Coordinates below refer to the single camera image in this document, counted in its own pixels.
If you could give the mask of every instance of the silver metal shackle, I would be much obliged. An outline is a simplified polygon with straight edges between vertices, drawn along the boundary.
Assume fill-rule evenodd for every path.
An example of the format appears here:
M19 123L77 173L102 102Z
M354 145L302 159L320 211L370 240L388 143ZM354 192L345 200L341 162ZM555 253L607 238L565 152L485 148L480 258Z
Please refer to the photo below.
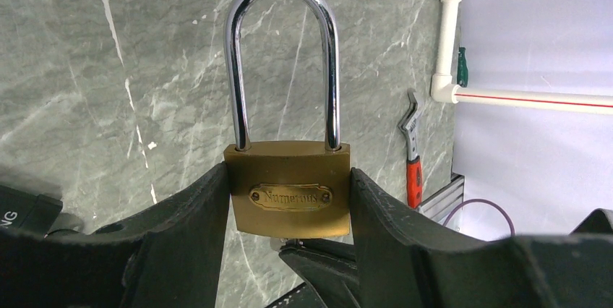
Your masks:
M340 148L340 97L338 94L338 34L336 18L325 0L303 0L309 6L320 24L323 50L323 77L325 86L325 149L335 151ZM226 20L224 37L226 66L230 77L232 111L236 149L248 150L249 119L245 102L243 71L241 65L241 24L247 10L255 0L234 0Z

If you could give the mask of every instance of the white wall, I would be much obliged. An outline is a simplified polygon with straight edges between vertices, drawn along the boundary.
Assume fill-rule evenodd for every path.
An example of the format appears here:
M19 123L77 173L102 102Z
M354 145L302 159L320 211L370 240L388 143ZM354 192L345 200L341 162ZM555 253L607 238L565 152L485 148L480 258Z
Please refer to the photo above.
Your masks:
M613 95L613 0L463 0L461 29L471 87ZM467 103L456 114L466 198L500 204L518 233L567 233L613 209L613 116ZM508 234L475 204L461 230Z

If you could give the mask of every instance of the padlock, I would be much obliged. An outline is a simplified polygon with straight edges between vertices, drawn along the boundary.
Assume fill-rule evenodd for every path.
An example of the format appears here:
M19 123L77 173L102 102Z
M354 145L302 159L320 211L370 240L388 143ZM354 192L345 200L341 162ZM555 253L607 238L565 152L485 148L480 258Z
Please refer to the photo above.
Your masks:
M338 34L325 0L304 0L322 36L325 141L250 142L241 68L243 16L255 0L234 0L225 53L236 144L223 152L239 231L277 238L349 233L349 145L340 143Z

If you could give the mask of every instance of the red wrench handle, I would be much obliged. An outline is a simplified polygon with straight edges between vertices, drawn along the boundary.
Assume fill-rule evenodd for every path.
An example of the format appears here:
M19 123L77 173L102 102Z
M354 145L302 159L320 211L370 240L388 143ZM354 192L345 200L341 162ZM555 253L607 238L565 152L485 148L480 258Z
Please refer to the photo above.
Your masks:
M421 160L418 155L412 161L406 161L406 200L411 208L417 208L421 203L423 180Z

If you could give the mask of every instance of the gray marble surface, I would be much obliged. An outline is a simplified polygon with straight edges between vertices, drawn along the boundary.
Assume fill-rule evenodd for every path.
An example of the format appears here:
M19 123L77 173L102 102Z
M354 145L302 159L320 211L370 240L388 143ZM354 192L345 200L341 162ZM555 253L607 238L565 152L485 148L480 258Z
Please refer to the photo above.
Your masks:
M434 71L439 0L327 0L340 32L352 164L405 198L395 125ZM223 60L231 0L0 0L0 183L60 197L86 231L177 192L233 141ZM243 26L253 140L323 138L317 21L260 0ZM425 195L449 181L453 107L428 99ZM228 220L218 307L262 307L299 279Z

